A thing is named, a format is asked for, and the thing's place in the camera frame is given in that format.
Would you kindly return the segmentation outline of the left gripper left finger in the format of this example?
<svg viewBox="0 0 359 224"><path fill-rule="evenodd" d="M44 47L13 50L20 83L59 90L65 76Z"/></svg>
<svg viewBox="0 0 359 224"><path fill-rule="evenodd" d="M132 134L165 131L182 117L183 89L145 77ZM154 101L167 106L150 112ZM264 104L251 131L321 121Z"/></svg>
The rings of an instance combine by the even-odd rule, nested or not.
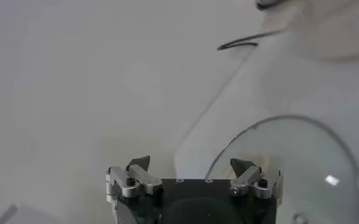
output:
<svg viewBox="0 0 359 224"><path fill-rule="evenodd" d="M157 195L163 191L163 181L148 172L150 156L130 160L125 169L109 167L105 174L106 201L115 197L137 198L141 194Z"/></svg>

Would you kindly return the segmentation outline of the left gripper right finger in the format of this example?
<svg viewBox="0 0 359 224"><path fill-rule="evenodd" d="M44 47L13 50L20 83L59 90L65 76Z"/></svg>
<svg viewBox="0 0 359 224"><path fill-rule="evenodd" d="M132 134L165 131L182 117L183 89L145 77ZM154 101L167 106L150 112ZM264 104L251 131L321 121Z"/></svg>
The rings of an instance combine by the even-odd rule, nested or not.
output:
<svg viewBox="0 0 359 224"><path fill-rule="evenodd" d="M283 174L280 170L264 171L252 161L232 158L230 165L236 178L230 180L230 194L233 197L243 197L249 193L259 199L274 197L277 206L283 201Z"/></svg>

